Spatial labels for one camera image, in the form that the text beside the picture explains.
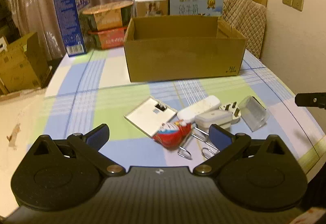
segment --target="white logo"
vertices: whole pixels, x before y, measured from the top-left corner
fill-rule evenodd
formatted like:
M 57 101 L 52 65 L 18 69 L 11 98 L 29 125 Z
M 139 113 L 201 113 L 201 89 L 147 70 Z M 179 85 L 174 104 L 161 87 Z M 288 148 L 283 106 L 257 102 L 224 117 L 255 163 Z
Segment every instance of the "white logo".
M 156 172 L 157 174 L 161 174 L 161 173 L 164 173 L 164 170 L 162 170 L 162 169 L 157 169 L 155 172 Z

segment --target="plastic tablecloth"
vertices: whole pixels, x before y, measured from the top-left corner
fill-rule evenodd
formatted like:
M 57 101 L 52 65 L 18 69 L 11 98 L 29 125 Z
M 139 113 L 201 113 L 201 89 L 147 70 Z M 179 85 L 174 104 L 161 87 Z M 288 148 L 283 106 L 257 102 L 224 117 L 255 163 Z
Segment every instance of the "plastic tablecloth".
M 238 76 L 131 83 L 122 47 L 63 58 L 47 88 L 29 146 L 41 134 L 65 139 L 106 123 L 110 139 L 100 152 L 126 170 L 130 166 L 188 166 L 193 170 L 205 160 L 201 155 L 204 143 L 189 140 L 186 148 L 193 159 L 187 160 L 177 155 L 177 150 L 169 151 L 154 142 L 124 115 L 149 96 L 181 110 L 208 95 L 222 103 L 255 96 L 271 114 L 267 123 L 251 132 L 241 119 L 230 132 L 244 132 L 253 139 L 279 135 L 306 173 L 326 151 L 325 134 L 309 111 L 297 107 L 291 90 L 248 51 Z

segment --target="red and blue cartoon figure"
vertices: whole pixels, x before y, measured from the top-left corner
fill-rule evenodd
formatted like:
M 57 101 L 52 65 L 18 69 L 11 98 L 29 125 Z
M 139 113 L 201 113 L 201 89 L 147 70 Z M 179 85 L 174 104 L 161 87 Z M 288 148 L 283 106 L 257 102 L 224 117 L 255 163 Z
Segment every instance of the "red and blue cartoon figure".
M 183 120 L 174 123 L 162 124 L 159 131 L 153 136 L 156 142 L 160 142 L 166 148 L 175 148 L 191 131 L 191 123 Z

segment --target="beige floor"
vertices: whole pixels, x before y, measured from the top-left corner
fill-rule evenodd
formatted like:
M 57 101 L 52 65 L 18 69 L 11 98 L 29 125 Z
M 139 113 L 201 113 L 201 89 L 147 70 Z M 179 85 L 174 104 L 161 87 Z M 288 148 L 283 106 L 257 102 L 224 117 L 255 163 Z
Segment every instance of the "beige floor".
M 33 132 L 45 89 L 0 102 L 0 215 L 7 216 L 17 203 L 11 192 L 10 180 L 26 154 L 28 139 Z M 7 136 L 17 133 L 15 143 Z

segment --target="beige quilted chair cover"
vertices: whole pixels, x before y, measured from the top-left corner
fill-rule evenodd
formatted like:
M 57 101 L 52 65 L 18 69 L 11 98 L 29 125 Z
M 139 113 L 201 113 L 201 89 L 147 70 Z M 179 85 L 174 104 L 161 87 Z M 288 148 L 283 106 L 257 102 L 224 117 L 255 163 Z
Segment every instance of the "beige quilted chair cover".
M 223 18 L 247 38 L 246 48 L 259 58 L 266 24 L 266 7 L 253 0 L 224 0 Z

